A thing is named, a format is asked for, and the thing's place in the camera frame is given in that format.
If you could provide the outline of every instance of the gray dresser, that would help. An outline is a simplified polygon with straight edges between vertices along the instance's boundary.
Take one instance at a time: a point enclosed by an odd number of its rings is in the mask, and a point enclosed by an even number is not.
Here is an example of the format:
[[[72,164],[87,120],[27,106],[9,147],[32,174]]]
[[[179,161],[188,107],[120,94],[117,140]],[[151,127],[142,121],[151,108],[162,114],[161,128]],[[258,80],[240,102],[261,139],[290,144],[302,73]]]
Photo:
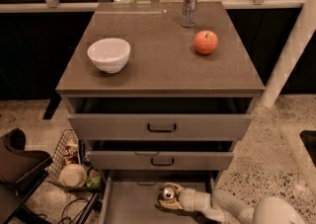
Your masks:
[[[101,3],[57,86],[106,183],[102,223],[208,223],[159,209],[159,188],[175,182],[210,191],[264,90],[220,2],[198,3],[192,28],[181,21],[182,3]],[[209,56],[194,50],[202,30],[218,35]],[[131,45],[113,75],[87,56],[106,37]]]

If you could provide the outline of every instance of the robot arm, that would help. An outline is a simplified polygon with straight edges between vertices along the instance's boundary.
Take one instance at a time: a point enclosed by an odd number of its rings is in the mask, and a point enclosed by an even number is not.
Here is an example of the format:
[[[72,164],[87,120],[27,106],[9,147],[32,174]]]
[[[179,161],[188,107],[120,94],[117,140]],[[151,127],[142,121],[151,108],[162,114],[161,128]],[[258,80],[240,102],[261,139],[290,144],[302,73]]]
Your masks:
[[[228,222],[233,216],[241,224],[305,224],[291,205],[276,197],[266,197],[252,208],[222,189],[210,194],[166,183],[162,198],[159,203],[165,208],[198,211],[217,222]]]

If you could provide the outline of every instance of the floor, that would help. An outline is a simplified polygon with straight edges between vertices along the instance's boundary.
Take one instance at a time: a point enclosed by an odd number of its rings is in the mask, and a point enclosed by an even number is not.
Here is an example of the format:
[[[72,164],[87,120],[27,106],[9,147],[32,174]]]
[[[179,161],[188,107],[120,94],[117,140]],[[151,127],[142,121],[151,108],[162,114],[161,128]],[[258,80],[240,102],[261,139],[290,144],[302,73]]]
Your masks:
[[[47,105],[48,101],[0,101],[0,135],[19,127],[27,135],[28,149],[52,155],[64,129],[71,126],[63,103],[51,120],[42,119]],[[232,192],[251,206],[265,196],[278,196],[287,200],[306,223],[316,223],[316,168],[299,137],[302,130],[316,130],[315,95],[280,96],[269,109],[256,105],[249,130],[237,144],[235,158],[217,187]],[[58,223],[71,200],[90,196],[90,193],[64,192],[43,183],[27,206],[45,214],[51,223]],[[78,201],[67,207],[64,215],[73,218],[84,205],[85,202]],[[97,220],[98,212],[92,212],[86,223]],[[21,222],[13,219],[10,223]]]

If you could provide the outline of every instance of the white pole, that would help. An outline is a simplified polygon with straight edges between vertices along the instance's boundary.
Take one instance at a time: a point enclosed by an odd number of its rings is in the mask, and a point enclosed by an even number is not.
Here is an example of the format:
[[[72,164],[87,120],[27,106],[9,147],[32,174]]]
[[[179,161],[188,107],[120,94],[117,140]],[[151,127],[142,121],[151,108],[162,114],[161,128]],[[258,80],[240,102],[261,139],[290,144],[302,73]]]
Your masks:
[[[266,85],[266,90],[261,96],[262,105],[265,107],[274,105],[315,29],[316,0],[306,0]]]

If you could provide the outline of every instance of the tin can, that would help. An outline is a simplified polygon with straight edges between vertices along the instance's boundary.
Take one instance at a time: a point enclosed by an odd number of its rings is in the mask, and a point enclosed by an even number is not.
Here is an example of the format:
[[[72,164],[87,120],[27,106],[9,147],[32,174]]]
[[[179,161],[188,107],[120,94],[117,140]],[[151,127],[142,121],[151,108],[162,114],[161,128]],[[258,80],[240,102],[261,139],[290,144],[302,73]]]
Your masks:
[[[195,14],[198,0],[184,0],[182,26],[192,27],[195,24]]]

